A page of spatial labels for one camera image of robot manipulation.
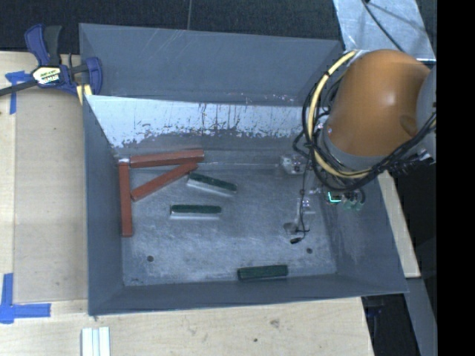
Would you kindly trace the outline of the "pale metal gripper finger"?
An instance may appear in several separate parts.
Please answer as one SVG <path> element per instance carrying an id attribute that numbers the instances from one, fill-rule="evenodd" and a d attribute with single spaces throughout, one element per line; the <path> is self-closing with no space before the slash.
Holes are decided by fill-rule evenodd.
<path id="1" fill-rule="evenodd" d="M 284 154 L 281 156 L 281 168 L 286 174 L 303 175 L 307 169 L 308 159 L 301 154 Z"/>
<path id="2" fill-rule="evenodd" d="M 288 234 L 307 234 L 315 214 L 316 210 L 311 200 L 306 197 L 300 198 L 296 203 L 295 216 L 284 223 L 284 230 Z"/>

